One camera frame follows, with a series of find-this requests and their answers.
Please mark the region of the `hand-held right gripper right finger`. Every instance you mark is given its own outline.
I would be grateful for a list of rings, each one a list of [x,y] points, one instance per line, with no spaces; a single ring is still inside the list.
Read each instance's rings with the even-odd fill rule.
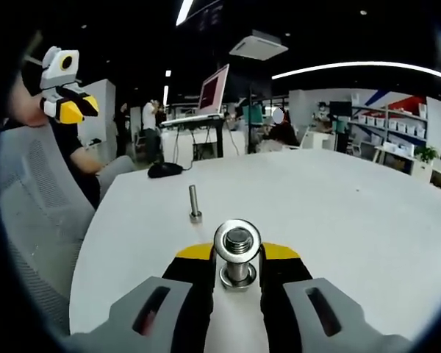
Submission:
[[[260,308],[270,352],[407,352],[411,343],[384,335],[364,310],[330,281],[314,278],[298,253],[263,243]]]

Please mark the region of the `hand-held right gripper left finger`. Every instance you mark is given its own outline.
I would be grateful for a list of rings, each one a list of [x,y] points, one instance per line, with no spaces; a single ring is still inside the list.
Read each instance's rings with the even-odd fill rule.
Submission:
[[[67,338],[67,352],[203,352],[213,311],[212,244],[178,252],[161,277],[149,277],[110,307],[89,333]]]

